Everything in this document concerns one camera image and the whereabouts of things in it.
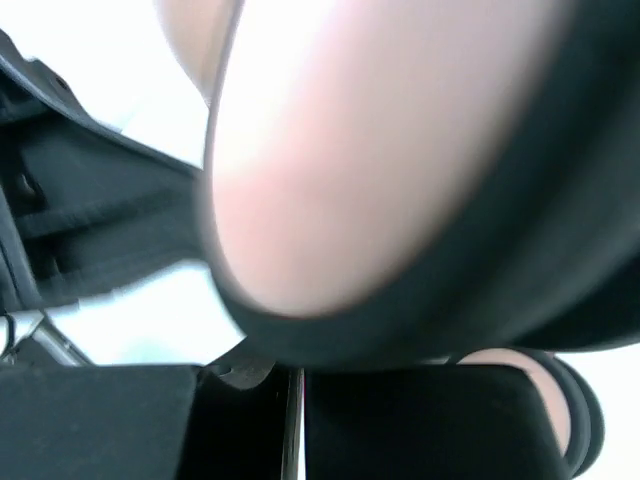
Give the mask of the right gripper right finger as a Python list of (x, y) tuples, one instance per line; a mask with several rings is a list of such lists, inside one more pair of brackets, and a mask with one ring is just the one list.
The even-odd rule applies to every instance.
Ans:
[(542, 399), (514, 367), (319, 374), (305, 388), (309, 479), (568, 479)]

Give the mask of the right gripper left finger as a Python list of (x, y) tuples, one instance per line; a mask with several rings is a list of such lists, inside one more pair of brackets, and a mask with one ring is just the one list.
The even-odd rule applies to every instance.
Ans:
[(5, 367), (5, 479), (293, 479), (297, 393), (193, 365)]

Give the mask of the pink hard-shell suitcase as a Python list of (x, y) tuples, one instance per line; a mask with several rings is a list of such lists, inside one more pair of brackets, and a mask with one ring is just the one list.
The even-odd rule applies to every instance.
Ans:
[(209, 107), (214, 285), (304, 430), (314, 373), (514, 367), (585, 473), (603, 412), (560, 354), (639, 339), (638, 3), (157, 11)]

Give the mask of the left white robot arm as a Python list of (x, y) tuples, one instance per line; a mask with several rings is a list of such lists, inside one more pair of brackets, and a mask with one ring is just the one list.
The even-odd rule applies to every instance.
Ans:
[(197, 168), (93, 120), (1, 39), (1, 308), (69, 305), (201, 260)]

